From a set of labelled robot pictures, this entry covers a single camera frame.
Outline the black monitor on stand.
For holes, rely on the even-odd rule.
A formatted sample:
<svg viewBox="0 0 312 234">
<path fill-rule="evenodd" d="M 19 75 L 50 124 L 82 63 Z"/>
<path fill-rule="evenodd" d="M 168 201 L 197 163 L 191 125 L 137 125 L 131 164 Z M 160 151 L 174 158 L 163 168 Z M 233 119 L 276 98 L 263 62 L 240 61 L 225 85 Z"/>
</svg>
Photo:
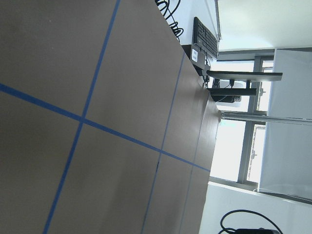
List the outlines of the black monitor on stand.
<svg viewBox="0 0 312 234">
<path fill-rule="evenodd" d="M 280 81 L 283 73 L 263 72 L 231 72 L 231 71 L 206 71 L 207 75 L 219 80 L 245 81 L 246 88 L 208 88 L 212 96 L 255 96 L 256 88 L 251 88 L 251 82 Z"/>
</svg>

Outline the aluminium frame post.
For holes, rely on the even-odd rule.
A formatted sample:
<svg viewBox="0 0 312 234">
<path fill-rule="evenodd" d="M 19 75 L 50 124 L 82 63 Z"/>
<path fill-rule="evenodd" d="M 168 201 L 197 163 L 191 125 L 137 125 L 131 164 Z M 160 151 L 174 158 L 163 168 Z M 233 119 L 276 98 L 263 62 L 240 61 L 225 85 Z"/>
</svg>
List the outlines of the aluminium frame post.
<svg viewBox="0 0 312 234">
<path fill-rule="evenodd" d="M 312 120 L 306 118 L 271 117 L 262 114 L 252 114 L 246 112 L 221 111 L 221 118 L 231 120 L 254 121 L 254 122 L 272 122 L 272 123 L 285 123 L 285 124 L 297 124 L 308 126 L 312 125 Z"/>
</svg>

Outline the black keyboard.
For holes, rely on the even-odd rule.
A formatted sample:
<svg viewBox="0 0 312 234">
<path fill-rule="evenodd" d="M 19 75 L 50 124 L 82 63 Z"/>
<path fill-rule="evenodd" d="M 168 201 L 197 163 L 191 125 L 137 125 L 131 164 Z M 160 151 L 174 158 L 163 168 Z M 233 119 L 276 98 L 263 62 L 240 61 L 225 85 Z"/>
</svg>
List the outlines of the black keyboard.
<svg viewBox="0 0 312 234">
<path fill-rule="evenodd" d="M 194 17 L 193 22 L 193 44 L 197 45 L 210 57 L 217 59 L 218 42 L 212 32 L 199 20 Z"/>
</svg>

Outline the black box with label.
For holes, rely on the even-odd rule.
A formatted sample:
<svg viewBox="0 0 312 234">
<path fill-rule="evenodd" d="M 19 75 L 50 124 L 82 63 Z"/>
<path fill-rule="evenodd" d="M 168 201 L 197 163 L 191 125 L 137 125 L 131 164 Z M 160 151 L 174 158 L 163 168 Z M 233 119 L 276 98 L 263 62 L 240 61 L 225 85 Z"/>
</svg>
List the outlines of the black box with label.
<svg viewBox="0 0 312 234">
<path fill-rule="evenodd" d="M 196 70 L 210 70 L 206 54 L 197 45 L 187 44 L 182 48 Z"/>
</svg>

